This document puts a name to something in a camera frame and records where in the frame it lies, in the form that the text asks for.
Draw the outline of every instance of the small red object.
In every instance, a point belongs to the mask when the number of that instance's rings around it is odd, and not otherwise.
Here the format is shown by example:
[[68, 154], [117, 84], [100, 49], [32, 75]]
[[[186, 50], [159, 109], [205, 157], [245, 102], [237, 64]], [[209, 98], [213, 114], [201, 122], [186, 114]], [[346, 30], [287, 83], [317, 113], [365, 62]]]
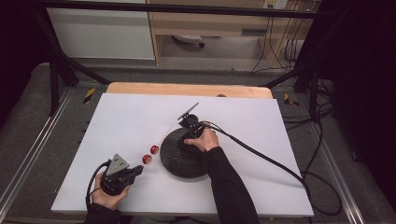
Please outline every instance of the small red object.
[[151, 154], [155, 155], [158, 153], [159, 148], [157, 146], [152, 146], [149, 151], [151, 152]]
[[151, 156], [150, 155], [145, 155], [144, 157], [143, 157], [143, 163], [145, 163], [145, 164], [149, 164], [149, 163], [151, 163], [151, 161], [152, 161], [152, 158], [151, 158]]

